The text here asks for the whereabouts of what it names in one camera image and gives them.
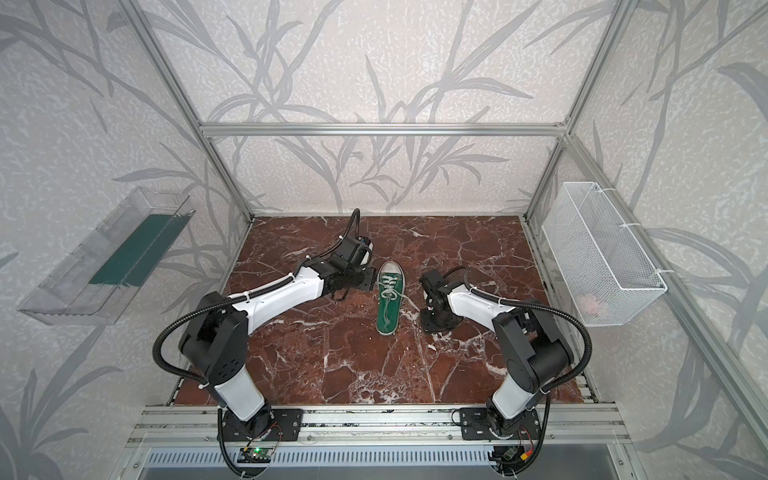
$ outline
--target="transparent bin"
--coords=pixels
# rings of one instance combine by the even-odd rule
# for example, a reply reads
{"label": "transparent bin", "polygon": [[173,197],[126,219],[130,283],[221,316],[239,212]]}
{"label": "transparent bin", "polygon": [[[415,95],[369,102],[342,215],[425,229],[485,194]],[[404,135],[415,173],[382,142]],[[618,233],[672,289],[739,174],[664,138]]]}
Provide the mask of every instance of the transparent bin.
{"label": "transparent bin", "polygon": [[587,326],[622,325],[667,291],[632,226],[594,182],[564,182],[543,231]]}
{"label": "transparent bin", "polygon": [[50,325],[114,324],[194,214],[183,208],[188,198],[133,190],[19,311]]}

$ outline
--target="red marble floor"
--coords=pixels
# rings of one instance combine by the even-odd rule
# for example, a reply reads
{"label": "red marble floor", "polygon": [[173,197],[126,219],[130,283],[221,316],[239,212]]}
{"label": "red marble floor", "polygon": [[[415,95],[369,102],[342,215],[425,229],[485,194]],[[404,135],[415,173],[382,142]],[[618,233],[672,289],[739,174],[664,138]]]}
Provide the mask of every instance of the red marble floor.
{"label": "red marble floor", "polygon": [[[343,232],[345,217],[264,217],[256,220],[230,277],[231,293],[251,290],[293,271],[308,253],[324,251]],[[360,234],[374,245],[374,265],[400,264],[406,295],[394,335],[376,332],[378,296],[350,290],[335,303],[304,303],[259,328],[249,341],[247,368],[273,405],[317,403],[483,403],[505,377],[495,334],[469,320],[445,334],[425,334],[419,277],[472,267],[472,282],[491,293],[547,298],[517,217],[363,217]],[[575,382],[554,402],[581,402]],[[185,381],[180,405],[212,404]]]}

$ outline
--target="white mesh basket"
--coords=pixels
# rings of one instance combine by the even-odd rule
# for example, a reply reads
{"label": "white mesh basket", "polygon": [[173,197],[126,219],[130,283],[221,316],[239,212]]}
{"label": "white mesh basket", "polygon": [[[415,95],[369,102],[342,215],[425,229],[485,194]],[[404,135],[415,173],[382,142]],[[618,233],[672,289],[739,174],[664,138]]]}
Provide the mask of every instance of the white mesh basket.
{"label": "white mesh basket", "polygon": [[667,291],[595,182],[564,182],[543,230],[585,325],[626,323]]}

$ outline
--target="wall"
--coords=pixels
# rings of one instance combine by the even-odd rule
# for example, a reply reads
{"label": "wall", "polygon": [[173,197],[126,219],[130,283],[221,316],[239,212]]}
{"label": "wall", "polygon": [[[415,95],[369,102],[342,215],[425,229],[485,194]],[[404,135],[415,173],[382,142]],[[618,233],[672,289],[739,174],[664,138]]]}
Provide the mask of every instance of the wall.
{"label": "wall", "polygon": [[[641,2],[575,128],[764,392],[766,26],[764,0]],[[650,478],[768,478],[665,300],[591,333],[601,400],[621,407]]]}
{"label": "wall", "polygon": [[[141,5],[206,122],[554,123],[571,108],[614,0]],[[516,214],[552,144],[234,137],[218,145],[254,210]]]}
{"label": "wall", "polygon": [[[116,10],[0,2],[3,478],[108,477],[138,413],[174,386],[152,363],[155,336],[217,288],[245,231]],[[118,322],[46,326],[17,312],[140,185],[186,191],[197,212]]]}

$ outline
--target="green sneaker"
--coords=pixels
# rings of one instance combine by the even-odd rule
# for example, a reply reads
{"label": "green sneaker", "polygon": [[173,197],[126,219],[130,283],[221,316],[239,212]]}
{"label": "green sneaker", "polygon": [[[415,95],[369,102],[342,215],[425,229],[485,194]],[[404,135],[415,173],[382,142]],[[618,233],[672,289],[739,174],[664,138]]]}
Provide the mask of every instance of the green sneaker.
{"label": "green sneaker", "polygon": [[402,293],[406,287],[406,276],[395,262],[385,262],[379,269],[379,315],[376,329],[382,335],[392,335],[400,317]]}

